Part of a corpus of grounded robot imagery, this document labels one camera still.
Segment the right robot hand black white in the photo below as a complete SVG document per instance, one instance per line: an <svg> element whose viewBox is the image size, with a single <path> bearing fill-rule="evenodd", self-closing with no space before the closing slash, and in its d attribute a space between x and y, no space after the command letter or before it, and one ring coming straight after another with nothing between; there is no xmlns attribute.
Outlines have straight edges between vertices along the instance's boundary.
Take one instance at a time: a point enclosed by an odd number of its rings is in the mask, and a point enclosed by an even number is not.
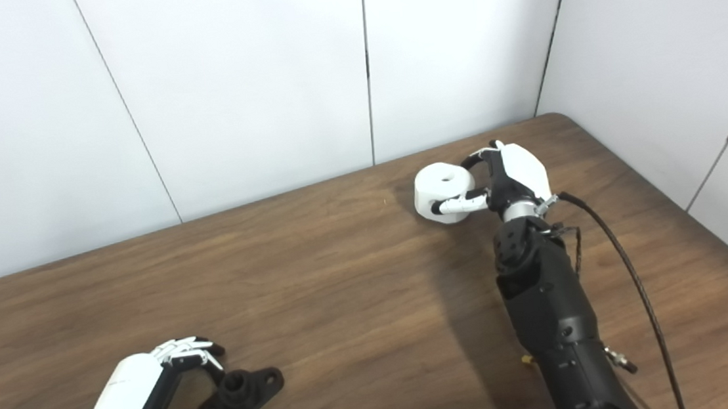
<svg viewBox="0 0 728 409"><path fill-rule="evenodd" d="M537 156L518 144L490 141L460 165L432 163L416 176L433 180L432 189L416 184L416 210L426 219L454 224L468 214L491 211L503 222L542 218L557 201L547 169Z"/></svg>

